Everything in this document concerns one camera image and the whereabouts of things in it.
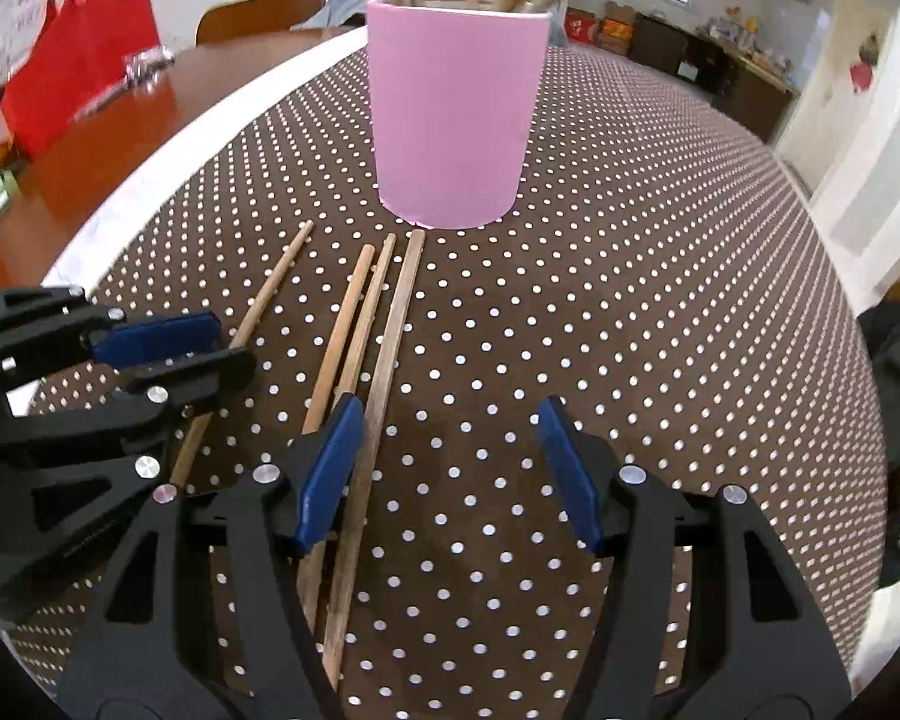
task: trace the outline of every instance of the red bag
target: red bag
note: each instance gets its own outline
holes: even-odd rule
[[[20,148],[45,151],[87,103],[125,76],[125,57],[159,45],[151,0],[47,0],[29,59],[0,108]]]

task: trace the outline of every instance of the silver screw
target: silver screw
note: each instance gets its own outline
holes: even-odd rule
[[[746,490],[740,485],[727,485],[724,488],[724,499],[727,503],[739,506],[742,503],[746,503]]]
[[[280,469],[273,463],[264,463],[253,469],[253,480],[261,485],[269,485],[280,478]]]
[[[158,504],[170,503],[176,498],[176,488],[173,485],[160,485],[154,490],[154,501]]]
[[[640,466],[623,466],[620,479],[628,485],[642,485],[647,480],[647,472]]]
[[[133,469],[141,479],[156,479],[160,473],[160,464],[154,457],[141,455],[133,464]]]
[[[146,391],[146,399],[151,403],[166,403],[170,393],[163,386],[152,386]]]

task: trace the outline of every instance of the chair backrest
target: chair backrest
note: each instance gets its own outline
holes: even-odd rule
[[[326,0],[241,0],[210,8],[197,27],[197,45],[280,32],[316,14]]]

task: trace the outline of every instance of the brown polka dot tablecloth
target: brown polka dot tablecloth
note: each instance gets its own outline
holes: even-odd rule
[[[391,231],[406,246],[410,226],[374,180],[359,52],[247,124],[98,288],[131,316],[212,309],[232,334],[298,225],[317,225],[254,339],[256,380],[214,419],[191,490],[232,484],[299,431],[360,247]],[[72,370],[37,407],[83,408],[113,383]],[[514,210],[427,235],[362,537],[348,716],[562,715],[611,565],[575,542],[536,445],[549,394],[674,488],[744,485],[850,662],[880,567],[883,439],[813,224],[734,122],[628,62],[551,50]],[[674,552],[661,690],[679,682],[692,557]],[[228,678],[245,688],[226,570],[215,555],[207,581]],[[50,690],[101,573],[12,634]]]

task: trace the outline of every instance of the pink cup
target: pink cup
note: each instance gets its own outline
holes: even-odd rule
[[[523,172],[549,14],[373,0],[367,27],[381,203],[424,227],[501,218]]]

